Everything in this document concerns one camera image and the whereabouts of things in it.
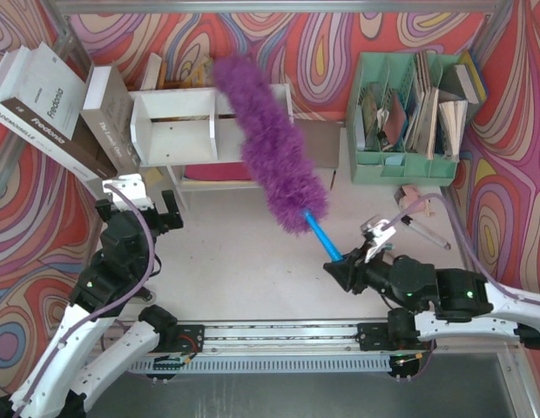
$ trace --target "white table surface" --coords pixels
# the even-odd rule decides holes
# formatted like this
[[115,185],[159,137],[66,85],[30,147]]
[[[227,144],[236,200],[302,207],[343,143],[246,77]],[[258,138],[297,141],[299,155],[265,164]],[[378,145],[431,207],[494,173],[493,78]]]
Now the white table surface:
[[[151,189],[170,188],[165,179]],[[342,130],[340,169],[330,209],[322,228],[342,253],[361,246],[359,226],[380,213],[398,213],[395,186],[353,185],[345,130]],[[439,192],[438,187],[423,187]],[[375,291],[345,293],[323,269],[329,259],[316,237],[284,233],[268,212],[260,189],[195,192],[185,227],[159,237],[156,253],[162,259],[159,276],[147,287],[156,303],[180,320],[325,320],[384,317],[388,309]],[[445,237],[444,250],[399,226],[391,239],[394,255],[407,254],[440,267],[462,268],[454,233],[442,204],[432,202],[434,217],[415,215]],[[165,207],[159,204],[160,211]],[[123,318],[135,318],[144,306],[128,305]]]

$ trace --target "colorful swirl pattern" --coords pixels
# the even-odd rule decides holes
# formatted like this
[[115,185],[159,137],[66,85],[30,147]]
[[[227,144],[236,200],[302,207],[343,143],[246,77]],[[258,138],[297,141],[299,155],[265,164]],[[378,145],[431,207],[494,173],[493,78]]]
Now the colorful swirl pattern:
[[447,54],[468,48],[481,13],[219,13],[80,15],[71,23],[98,64],[116,63],[132,82],[151,52],[168,78],[186,78],[205,54],[248,55],[274,83],[289,83],[294,108],[310,118],[342,119],[362,51]]
[[[489,99],[466,131],[460,214],[497,280],[540,292],[540,1],[514,2],[477,59]],[[540,351],[528,357],[540,388]]]
[[[0,59],[57,38],[38,1],[0,0]],[[7,130],[0,125],[0,146]],[[44,351],[91,242],[93,202],[65,169],[27,145],[0,200],[0,396]]]
[[[0,57],[54,37],[37,0],[0,0]],[[289,83],[298,113],[342,119],[361,51],[470,46],[484,16],[340,13],[82,15],[71,22],[97,64],[128,82],[150,52],[183,79],[205,55],[249,55],[268,80]],[[6,130],[0,126],[0,144]],[[93,202],[27,146],[0,202],[0,395],[16,389],[44,350],[92,242]]]

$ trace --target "mint green desk organizer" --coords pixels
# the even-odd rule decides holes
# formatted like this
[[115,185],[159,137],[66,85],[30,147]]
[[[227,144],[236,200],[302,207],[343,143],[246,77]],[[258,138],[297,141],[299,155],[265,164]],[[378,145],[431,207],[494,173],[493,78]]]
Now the mint green desk organizer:
[[[456,161],[436,155],[426,159],[416,152],[357,151],[354,115],[363,89],[378,83],[382,96],[389,88],[396,89],[407,105],[415,72],[415,54],[362,52],[357,63],[354,83],[348,101],[346,127],[348,132],[351,179],[362,185],[450,185],[456,175]],[[442,72],[455,64],[456,55],[429,54],[431,83],[438,86]],[[401,156],[402,165],[385,165],[385,159]]]

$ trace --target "small pen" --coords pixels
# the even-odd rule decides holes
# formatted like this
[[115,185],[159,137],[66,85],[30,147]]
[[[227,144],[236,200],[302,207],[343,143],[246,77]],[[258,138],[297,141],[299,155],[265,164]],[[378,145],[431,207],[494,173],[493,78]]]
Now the small pen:
[[444,239],[443,237],[441,237],[434,231],[431,231],[424,224],[417,222],[415,219],[411,218],[410,216],[407,216],[407,215],[404,216],[402,218],[402,223],[406,225],[408,228],[414,230],[416,233],[418,233],[422,237],[437,244],[439,247],[444,248],[445,250],[449,250],[450,248],[452,248],[452,246],[446,239]]

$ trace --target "white book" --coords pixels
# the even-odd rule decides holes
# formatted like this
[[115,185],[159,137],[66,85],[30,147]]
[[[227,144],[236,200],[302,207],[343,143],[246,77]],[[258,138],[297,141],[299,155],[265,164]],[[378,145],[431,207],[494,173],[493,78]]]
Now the white book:
[[94,67],[80,112],[119,174],[138,172],[132,145],[132,98],[115,65]]
[[30,52],[10,98],[17,98],[71,140],[86,97],[86,84],[41,43]]
[[38,150],[53,158],[60,165],[74,172],[80,179],[96,179],[98,177],[97,174],[73,158],[68,152],[54,145],[50,139],[46,138],[34,126],[29,125],[17,114],[1,104],[2,101],[10,98],[29,55],[30,50],[21,47],[17,51],[5,54],[0,62],[0,124],[15,132],[21,138],[34,145]]
[[135,91],[156,90],[158,84],[159,69],[162,66],[162,58],[160,55],[151,53],[148,57],[146,67],[138,76],[134,84]]
[[467,100],[446,101],[438,105],[445,156],[448,158],[458,158],[460,153],[467,109]]

